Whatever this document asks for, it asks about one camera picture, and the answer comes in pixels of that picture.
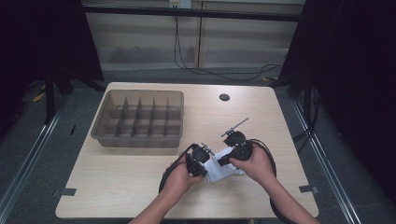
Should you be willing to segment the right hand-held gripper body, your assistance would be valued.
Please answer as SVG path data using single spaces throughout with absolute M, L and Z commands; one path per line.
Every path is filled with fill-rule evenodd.
M 233 150 L 222 158 L 233 158 L 239 161 L 247 161 L 251 157 L 253 145 L 246 139 L 243 133 L 236 130 L 237 127 L 247 120 L 248 118 L 243 119 L 223 134 L 223 136 L 226 136 L 224 143 Z

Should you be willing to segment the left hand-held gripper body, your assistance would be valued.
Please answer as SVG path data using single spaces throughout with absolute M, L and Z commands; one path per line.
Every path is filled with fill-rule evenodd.
M 214 153 L 205 143 L 191 144 L 186 152 L 187 171 L 193 177 L 207 175 L 204 164 L 214 156 Z

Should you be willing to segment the white sock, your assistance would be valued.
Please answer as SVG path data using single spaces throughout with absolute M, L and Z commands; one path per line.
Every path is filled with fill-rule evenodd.
M 234 167 L 230 163 L 223 166 L 219 164 L 219 160 L 223 156 L 229 154 L 232 150 L 233 149 L 231 147 L 226 147 L 214 156 L 211 156 L 210 159 L 204 163 L 204 167 L 207 170 L 205 179 L 208 182 L 214 183 L 230 175 L 243 175 L 245 173 L 243 170 Z

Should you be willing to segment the grey divided storage box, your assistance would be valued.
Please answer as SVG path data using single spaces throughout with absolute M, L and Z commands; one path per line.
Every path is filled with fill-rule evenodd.
M 177 148 L 183 112 L 182 91 L 110 90 L 91 136 L 103 147 Z

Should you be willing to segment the person's right hand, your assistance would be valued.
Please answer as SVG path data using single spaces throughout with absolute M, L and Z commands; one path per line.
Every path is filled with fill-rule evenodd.
M 259 147 L 253 148 L 252 155 L 247 161 L 229 159 L 229 162 L 236 168 L 242 169 L 260 185 L 266 186 L 276 180 L 267 154 Z

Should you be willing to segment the person's left hand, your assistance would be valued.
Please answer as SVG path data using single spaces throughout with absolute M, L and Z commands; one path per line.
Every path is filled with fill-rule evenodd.
M 163 192 L 172 197 L 182 197 L 193 185 L 202 180 L 202 176 L 191 176 L 186 162 L 179 162 L 176 168 L 167 177 Z

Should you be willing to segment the dark curtain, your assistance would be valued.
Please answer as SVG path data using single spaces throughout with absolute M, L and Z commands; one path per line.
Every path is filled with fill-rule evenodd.
M 277 83 L 292 96 L 317 88 L 396 205 L 396 0 L 305 0 Z
M 73 90 L 76 78 L 102 91 L 96 46 L 81 0 L 0 0 L 0 134 L 34 81 Z

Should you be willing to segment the black horizontal bar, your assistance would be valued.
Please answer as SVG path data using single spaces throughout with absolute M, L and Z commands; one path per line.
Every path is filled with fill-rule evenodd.
M 236 20 L 254 20 L 254 21 L 298 22 L 301 20 L 305 20 L 305 17 L 303 16 L 292 15 L 292 14 L 222 11 L 222 10 L 207 10 L 207 9 L 165 8 L 165 7 L 117 7 L 117 6 L 95 5 L 95 4 L 83 4 L 82 7 L 85 12 L 90 12 L 90 13 L 175 16 L 175 17 L 236 19 Z

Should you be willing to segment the black metal stand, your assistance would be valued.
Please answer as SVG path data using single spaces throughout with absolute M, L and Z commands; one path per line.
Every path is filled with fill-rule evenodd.
M 54 83 L 53 83 L 53 74 L 52 68 L 48 68 L 47 78 L 45 80 L 45 90 L 46 90 L 46 119 L 45 123 L 49 124 L 52 120 L 56 108 L 55 108 L 55 99 L 54 99 Z

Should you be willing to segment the metal floor rail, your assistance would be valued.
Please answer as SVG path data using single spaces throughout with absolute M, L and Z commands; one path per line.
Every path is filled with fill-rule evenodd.
M 21 194 L 21 190 L 25 185 L 29 174 L 32 172 L 39 155 L 56 127 L 66 103 L 67 99 L 63 99 L 55 109 L 54 115 L 44 124 L 27 157 L 24 159 L 21 168 L 18 170 L 10 186 L 7 188 L 7 191 L 0 199 L 0 224 L 6 223 L 6 220 Z
M 300 121 L 304 131 L 308 133 L 307 139 L 316 154 L 318 163 L 325 174 L 328 183 L 332 189 L 332 193 L 338 202 L 344 217 L 348 224 L 362 224 L 355 205 L 350 200 L 345 188 L 340 182 L 338 175 L 334 171 L 332 164 L 320 143 L 318 136 L 315 134 L 312 128 L 308 127 L 308 121 L 304 118 L 304 111 L 301 104 L 295 100 L 292 101 L 293 108 L 297 114 L 298 120 Z

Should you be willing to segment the white wall socket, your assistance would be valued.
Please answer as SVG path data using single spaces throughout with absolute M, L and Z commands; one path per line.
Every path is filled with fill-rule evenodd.
M 191 0 L 169 0 L 170 8 L 191 9 Z

